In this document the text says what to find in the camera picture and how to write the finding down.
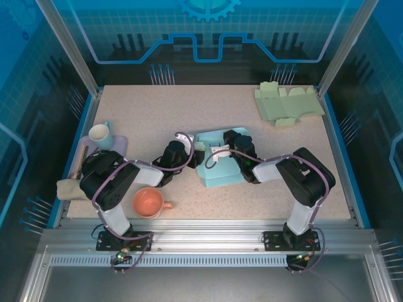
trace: white mug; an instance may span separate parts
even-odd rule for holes
[[[110,121],[93,126],[89,130],[88,136],[101,150],[111,150],[115,144]]]

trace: mug handle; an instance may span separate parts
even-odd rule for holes
[[[164,205],[162,206],[162,208],[164,210],[171,210],[174,208],[174,205],[172,203],[164,203]]]
[[[110,132],[112,132],[112,124],[111,124],[110,121],[106,121],[106,122],[104,122],[103,124],[108,127],[108,129],[109,129]]]

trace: beige table surface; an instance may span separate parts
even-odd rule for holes
[[[336,177],[318,218],[350,218],[321,116],[302,118],[291,127],[263,121],[254,100],[258,86],[105,86],[94,124],[109,120],[113,133],[128,137],[126,158],[152,161],[161,156],[176,131],[197,134],[238,126],[247,128],[262,159],[307,147]],[[128,218],[137,218],[132,196],[143,185],[132,184],[122,200]],[[205,188],[196,170],[183,172],[161,189],[174,209],[160,219],[288,218],[294,203],[283,180],[258,185]],[[72,201],[68,217],[96,218],[90,202]]]

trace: black mounting plate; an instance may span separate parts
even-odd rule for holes
[[[317,232],[305,232],[301,238],[302,244],[295,244],[294,247],[291,247],[284,239],[283,232],[263,232],[262,242],[264,243],[264,250],[266,252],[291,252],[291,251],[301,251],[301,252],[310,252],[312,251],[312,246],[307,242],[308,239],[312,239],[313,241],[317,241],[315,243],[315,252],[321,250],[321,243],[319,242],[319,237]]]
[[[137,236],[142,236],[145,234],[148,234],[150,232],[136,232],[133,231],[132,237],[137,237]],[[147,244],[147,240],[149,238],[143,238],[138,241],[126,241],[124,242],[123,240],[117,240],[115,236],[113,236],[110,232],[108,231],[102,231],[98,234],[98,241],[96,243],[95,249],[100,252],[119,252],[122,248],[127,247],[127,245],[134,243],[133,246],[130,246],[130,251],[131,252],[136,252],[136,251],[143,251],[145,245]],[[149,244],[147,247],[146,251],[151,250],[151,245],[152,242]]]

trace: metal pin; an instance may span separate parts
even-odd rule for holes
[[[276,69],[276,73],[275,73],[275,80],[276,80],[277,72],[278,72],[278,69],[280,68],[280,66],[281,66],[281,64],[277,63],[277,69]]]
[[[398,255],[399,257],[401,257],[403,255],[402,250],[398,250],[397,253],[391,253],[391,254],[387,254],[387,255],[383,255],[384,257],[389,257],[389,256],[396,256]]]
[[[66,97],[66,101],[70,104],[70,106],[74,109],[78,116],[81,116],[81,110],[77,107],[76,104],[71,99]]]
[[[33,225],[32,223],[29,223],[29,222],[26,222],[26,221],[24,221],[24,219],[22,219],[22,218],[21,218],[20,220],[18,220],[18,223],[19,223],[20,225],[22,225],[23,223],[25,223],[26,225],[30,225],[31,227],[40,228],[41,230],[43,230],[42,227],[37,226],[37,225]]]
[[[343,131],[345,131],[345,129],[351,125],[354,125],[354,120],[348,120],[343,126],[340,126],[340,132],[343,134]]]
[[[41,201],[41,202],[47,204],[48,206],[50,206],[51,208],[53,208],[53,206],[52,206],[50,203],[47,203],[46,201],[44,201],[43,199],[41,199],[39,196],[35,197],[35,200],[36,200],[36,201]]]
[[[349,137],[355,130],[357,130],[357,127],[354,125],[347,133],[343,135],[343,140],[346,140],[347,137]]]
[[[156,73],[157,73],[158,84],[161,85],[161,78],[159,77],[159,70],[157,70]]]
[[[344,140],[348,140],[350,137],[353,136],[353,134],[355,134],[360,128],[363,128],[362,124],[359,124],[358,127],[356,127],[356,129],[353,130],[353,132],[350,132],[348,135],[346,134],[344,137]]]
[[[42,214],[44,214],[44,215],[46,215],[46,216],[50,216],[48,213],[46,213],[46,212],[44,212],[44,211],[38,209],[36,206],[33,206],[33,207],[32,207],[32,211],[38,211],[39,213],[42,213]]]
[[[77,109],[77,111],[81,114],[82,108],[81,105],[78,104],[77,100],[70,95],[70,100],[68,100],[69,104]]]
[[[80,100],[78,98],[76,98],[75,96],[73,96],[73,94],[71,93],[70,90],[67,93],[79,108],[84,109],[84,106],[81,104]]]
[[[77,89],[74,88],[73,85],[70,85],[70,87],[72,88],[72,90],[74,91],[76,96],[81,100],[82,104],[85,104],[86,102],[85,102],[84,98],[81,96],[81,94],[78,93]]]
[[[281,80],[280,80],[280,82],[283,80],[283,77],[284,77],[284,75],[285,75],[285,70],[287,69],[287,67],[288,67],[288,64],[286,63],[286,64],[284,64],[284,70],[283,70],[283,72],[282,72],[282,76],[281,76]]]
[[[379,246],[381,247],[383,245],[387,245],[387,244],[391,244],[391,243],[397,244],[397,238],[393,238],[393,240],[389,241],[389,242],[381,243]]]
[[[294,81],[294,77],[295,77],[296,73],[297,73],[297,70],[294,69],[294,71],[292,72],[292,78],[291,78],[291,81],[290,81],[289,85],[292,85],[292,81]]]
[[[277,80],[276,80],[276,82],[277,83],[280,83],[280,76],[283,74],[283,69],[280,69],[279,71],[278,71],[278,76],[277,76]]]
[[[70,104],[70,106],[74,109],[74,111],[80,115],[80,111],[77,109],[76,105],[66,96],[65,97],[66,102]]]
[[[402,261],[402,260],[403,260],[402,258],[400,258],[400,259],[393,259],[393,260],[388,260],[388,261],[385,261],[385,263],[386,263],[386,262]]]
[[[355,122],[356,121],[352,120],[352,122],[350,123],[350,126],[348,126],[348,127],[344,128],[343,130],[341,130],[341,136],[345,136],[346,133],[348,132],[348,130],[350,130],[352,127],[355,126]]]
[[[396,267],[403,267],[403,265],[399,265],[399,266],[387,266],[387,269],[395,269]]]
[[[273,80],[273,76],[274,76],[275,72],[276,72],[275,69],[271,70],[270,82]]]
[[[32,214],[32,215],[34,215],[34,216],[36,216],[36,217],[39,217],[39,218],[41,218],[41,219],[43,219],[43,220],[47,220],[47,218],[45,218],[45,217],[42,217],[42,216],[40,216],[40,215],[38,215],[38,214],[36,214],[36,213],[34,213],[34,212],[28,211],[28,208],[23,208],[23,212],[24,212],[24,213]]]
[[[78,117],[77,113],[73,110],[73,108],[71,106],[69,106],[69,109],[71,111],[71,113],[78,119],[80,120],[80,117]]]
[[[36,234],[42,235],[42,233],[40,233],[40,232],[31,230],[30,227],[28,227],[28,226],[25,227],[25,231],[26,231],[26,232],[32,232],[32,233],[36,233]]]
[[[346,134],[346,131],[348,131],[352,126],[355,126],[356,120],[350,120],[349,123],[341,130],[341,135]]]
[[[171,70],[172,74],[172,85],[175,85],[175,71]]]
[[[150,66],[151,66],[151,68],[152,68],[152,73],[153,73],[153,75],[154,75],[154,80],[156,80],[156,85],[157,85],[156,70],[154,69],[155,65],[154,65],[154,64],[151,64]]]
[[[347,115],[347,117],[345,117],[344,120],[339,124],[339,127],[343,127],[343,125],[346,124],[356,113],[357,110],[354,110],[353,113],[350,114],[350,116]]]
[[[358,133],[355,133],[354,137],[352,137],[352,138],[346,143],[346,147],[347,147],[356,137],[358,137]]]
[[[42,206],[40,203],[35,202],[34,200],[31,199],[31,197],[28,197],[28,198],[26,199],[26,202],[27,202],[27,203],[36,204],[37,206],[40,206],[41,208],[43,208],[43,209],[45,209],[45,210],[48,210],[48,211],[51,211],[51,210],[52,210],[52,209],[48,208],[47,206]]]
[[[169,72],[170,65],[169,65],[169,64],[165,64],[165,67],[167,68],[167,74],[168,74],[168,79],[169,79],[169,85],[172,85],[172,82],[171,82],[171,73]]]
[[[290,82],[290,78],[291,78],[292,71],[294,70],[294,67],[297,66],[297,65],[296,65],[296,63],[293,63],[291,66],[292,66],[292,68],[291,68],[291,71],[290,71],[290,75],[288,76],[287,83]]]
[[[40,223],[41,225],[46,226],[46,223],[44,223],[44,222],[42,222],[42,221],[39,221],[39,220],[37,220],[37,219],[34,219],[34,217],[32,217],[32,216],[29,216],[29,217],[28,217],[28,221],[34,221],[34,222],[36,222],[36,223]]]
[[[403,247],[403,245],[396,245],[395,247],[389,247],[389,248],[383,249],[383,250],[393,250],[393,249],[398,249],[399,247]]]
[[[349,116],[351,116],[351,112],[350,112],[350,111],[347,112],[346,117],[343,118],[343,120],[340,122],[339,126],[341,126],[341,125],[347,120],[347,118],[348,118]]]
[[[168,85],[168,78],[166,77],[167,71],[164,70],[164,76],[165,76],[165,85]]]
[[[159,71],[160,71],[161,77],[162,77],[162,85],[164,85],[164,76],[163,76],[163,73],[162,73],[162,64],[158,64],[158,67],[159,67]]]
[[[290,71],[287,69],[287,70],[285,71],[285,73],[286,73],[286,76],[284,77],[283,85],[286,85],[286,84],[287,84],[287,77],[288,77]]]
[[[155,84],[154,84],[154,79],[152,78],[152,70],[149,70],[149,74],[150,74],[150,78],[151,78],[151,83],[152,83],[153,85],[155,85]]]

